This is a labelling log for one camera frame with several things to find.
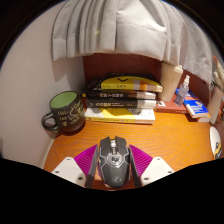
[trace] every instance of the wall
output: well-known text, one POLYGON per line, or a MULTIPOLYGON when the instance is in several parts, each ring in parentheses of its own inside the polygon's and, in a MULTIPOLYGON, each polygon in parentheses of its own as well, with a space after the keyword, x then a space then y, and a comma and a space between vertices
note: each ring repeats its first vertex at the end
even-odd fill
POLYGON ((82 58, 52 61, 51 34, 60 3, 33 21, 8 52, 0 71, 0 154, 43 167, 55 133, 41 118, 59 92, 85 85, 82 58))

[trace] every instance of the book spine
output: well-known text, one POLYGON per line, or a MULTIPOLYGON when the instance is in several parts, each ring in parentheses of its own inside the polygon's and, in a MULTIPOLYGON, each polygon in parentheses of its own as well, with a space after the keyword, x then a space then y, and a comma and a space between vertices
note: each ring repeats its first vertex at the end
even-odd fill
POLYGON ((187 111, 184 110, 173 110, 173 109, 163 109, 163 108, 156 108, 155 112, 159 113, 171 113, 171 114, 187 114, 187 111))
POLYGON ((81 93, 82 97, 89 98, 127 98, 127 99, 145 99, 145 100, 154 100, 156 95, 154 93, 148 92, 133 92, 133 93, 122 93, 122 92, 83 92, 81 93))
POLYGON ((137 92, 136 93, 111 93, 111 92, 101 92, 101 93, 82 93, 82 97, 99 97, 99 98, 134 98, 137 99, 137 92))
POLYGON ((98 122, 115 122, 115 123, 129 123, 129 124, 153 124, 154 121, 150 120, 137 120, 137 119, 126 119, 126 118, 105 118, 105 117, 88 117, 87 121, 98 121, 98 122))
POLYGON ((144 91, 151 91, 151 92, 162 92, 163 87, 159 85, 134 85, 133 84, 107 84, 102 85, 102 89, 125 89, 125 90, 144 90, 144 91))
POLYGON ((156 107, 155 100, 109 100, 109 99, 87 99, 87 107, 103 107, 103 108, 139 108, 154 109, 156 107))

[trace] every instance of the computer mouse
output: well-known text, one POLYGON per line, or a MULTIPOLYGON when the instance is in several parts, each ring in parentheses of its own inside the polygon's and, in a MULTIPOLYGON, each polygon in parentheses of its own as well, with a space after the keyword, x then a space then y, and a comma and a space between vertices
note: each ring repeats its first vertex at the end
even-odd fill
POLYGON ((106 137, 100 141, 98 171, 105 182, 120 188, 130 180, 130 153, 124 138, 106 137))

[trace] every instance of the mug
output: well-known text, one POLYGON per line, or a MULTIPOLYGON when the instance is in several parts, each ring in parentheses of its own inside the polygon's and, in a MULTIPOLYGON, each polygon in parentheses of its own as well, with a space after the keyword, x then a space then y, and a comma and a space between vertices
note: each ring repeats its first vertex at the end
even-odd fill
POLYGON ((72 132, 79 129, 85 122, 85 112, 78 94, 74 91, 62 92, 53 97, 49 103, 51 112, 42 117, 42 126, 48 131, 72 132), (50 118, 55 124, 47 126, 50 118))

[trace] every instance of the desk surface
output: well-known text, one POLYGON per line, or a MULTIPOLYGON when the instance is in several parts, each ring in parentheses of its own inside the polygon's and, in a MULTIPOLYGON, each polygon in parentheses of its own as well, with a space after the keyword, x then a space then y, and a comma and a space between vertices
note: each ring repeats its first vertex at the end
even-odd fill
MULTIPOLYGON (((214 159, 209 129, 210 123, 198 123, 189 115, 156 113, 153 125, 118 124, 86 121, 73 135, 58 134, 47 156, 44 170, 52 172, 65 157, 75 157, 85 149, 110 136, 125 138, 152 157, 161 156, 174 171, 214 159)), ((97 169, 93 189, 117 190, 101 181, 97 169)), ((133 179, 121 189, 132 189, 133 179)))

